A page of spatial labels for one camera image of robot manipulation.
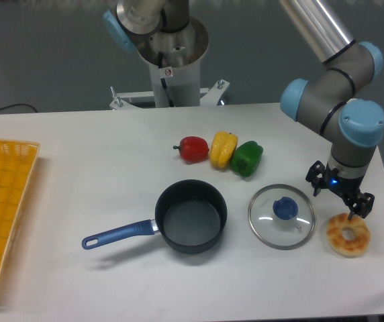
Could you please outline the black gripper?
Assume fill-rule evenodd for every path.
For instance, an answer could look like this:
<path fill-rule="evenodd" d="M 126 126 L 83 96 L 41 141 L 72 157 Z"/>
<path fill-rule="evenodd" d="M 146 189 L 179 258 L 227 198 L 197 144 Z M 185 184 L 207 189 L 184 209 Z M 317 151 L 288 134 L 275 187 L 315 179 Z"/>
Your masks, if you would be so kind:
<path fill-rule="evenodd" d="M 348 220 L 354 216 L 365 219 L 372 211 L 375 196 L 371 193 L 360 192 L 360 185 L 364 176 L 357 178 L 344 178 L 339 176 L 337 168 L 327 168 L 318 160 L 308 170 L 305 180 L 313 188 L 313 196 L 316 197 L 322 189 L 329 189 L 346 201 L 350 212 Z"/>

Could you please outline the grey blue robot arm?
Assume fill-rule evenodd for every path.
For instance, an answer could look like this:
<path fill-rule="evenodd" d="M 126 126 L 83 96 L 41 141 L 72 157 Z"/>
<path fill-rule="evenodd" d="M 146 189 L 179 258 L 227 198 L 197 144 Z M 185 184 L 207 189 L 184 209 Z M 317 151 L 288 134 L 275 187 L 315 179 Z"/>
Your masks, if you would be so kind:
<path fill-rule="evenodd" d="M 361 182 L 383 137 L 384 110 L 356 98 L 383 67 L 383 55 L 357 42 L 325 1 L 282 1 L 325 72 L 314 82 L 293 80 L 283 91 L 281 110 L 332 145 L 325 164 L 315 163 L 307 181 L 315 192 L 338 195 L 351 215 L 366 217 L 374 196 Z M 206 28 L 190 16 L 188 1 L 119 1 L 103 22 L 117 45 L 137 51 L 149 67 L 157 107 L 215 105 L 228 84 L 200 86 L 200 62 L 208 49 Z"/>

